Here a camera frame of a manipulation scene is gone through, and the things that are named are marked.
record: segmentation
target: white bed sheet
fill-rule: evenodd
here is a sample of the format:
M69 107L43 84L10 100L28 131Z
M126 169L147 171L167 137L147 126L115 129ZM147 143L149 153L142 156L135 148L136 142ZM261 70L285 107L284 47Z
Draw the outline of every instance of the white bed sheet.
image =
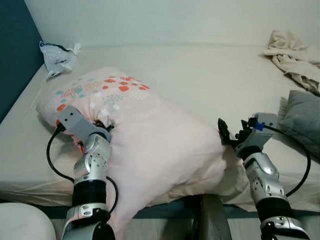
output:
M203 116L208 123L215 125L218 117L223 118L236 132L241 119L256 112L277 113L281 97L288 97L290 90L301 90L269 59L259 56L261 50L217 45L92 48L78 55L72 73L50 80L50 88L89 71L115 66ZM53 131L36 112L39 95L49 86L46 76L43 65L0 125L0 199L43 206L71 204L72 184L56 176L46 160L46 145ZM80 153L71 139L58 137L51 149L55 166L73 176ZM264 151L279 169L285 190L292 189L304 173L305 157L277 139L268 141ZM235 197L227 203L255 210L239 164L225 171L216 192L225 199ZM312 162L307 181L289 200L294 209L320 212L318 163Z

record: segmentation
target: white wall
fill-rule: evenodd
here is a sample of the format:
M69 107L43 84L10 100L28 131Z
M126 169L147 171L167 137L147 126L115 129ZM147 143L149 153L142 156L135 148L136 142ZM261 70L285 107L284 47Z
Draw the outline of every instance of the white wall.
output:
M44 41L67 47L265 46L273 29L320 42L319 0L25 0Z

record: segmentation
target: wire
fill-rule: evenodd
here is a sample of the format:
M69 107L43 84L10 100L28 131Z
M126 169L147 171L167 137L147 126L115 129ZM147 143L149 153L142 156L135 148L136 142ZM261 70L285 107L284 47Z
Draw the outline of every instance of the wire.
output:
M118 198L119 198L119 190L118 190L118 187L117 187L117 184L116 182L109 176L106 176L106 179L109 180L113 187L114 187L114 190L115 190L115 199L114 199L114 204L112 206L112 208L110 209L109 211L109 218L110 218L110 215L111 213L115 210L116 206L117 206L117 203L118 203Z
M60 132L63 132L65 129L65 127L59 123L56 130L54 131L53 135L51 136L49 142L48 142L48 145L46 146L46 159L48 161L48 164L49 166L51 167L51 169L57 174L59 175L60 177L64 178L64 179L67 179L69 181L71 181L72 183L75 182L75 180L72 178L72 177L69 177L67 175L64 175L62 174L61 172L59 172L55 166L53 165L52 161L51 161L51 158L50 158L50 147L51 147L51 144L52 144L52 141L55 139L55 137L60 133Z
M277 132L279 134L282 134L284 136L287 136L288 138L292 139L296 144L298 144L305 152L305 156L306 156L306 160L307 160L307 163L306 163L306 169L305 169L305 172L304 172L304 175L303 177L301 178L300 182L291 190L289 191L285 196L286 197L289 197L291 196L292 194L294 194L306 181L308 175L309 175L309 172L310 172L310 168L311 168L311 157L310 157L310 153L309 151L306 149L306 147L300 142L298 141L297 139L295 139L293 136L290 136L286 133L284 133L283 131L277 129L277 128L274 128L274 127L271 127L271 126L267 126L267 125L264 125L264 127L266 129L269 129L269 130L272 130L274 132Z

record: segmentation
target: pink pillowcase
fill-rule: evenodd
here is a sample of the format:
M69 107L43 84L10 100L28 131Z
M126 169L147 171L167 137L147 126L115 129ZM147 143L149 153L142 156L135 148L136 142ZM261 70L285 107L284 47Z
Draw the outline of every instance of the pink pillowcase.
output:
M106 175L119 188L119 202L110 219L117 239L140 209L190 181L205 164L216 164L220 173L226 168L215 128L115 68L89 72L48 93L37 111L55 126L66 105L92 122L99 120L105 126L114 122ZM115 195L110 184L107 193L111 207Z

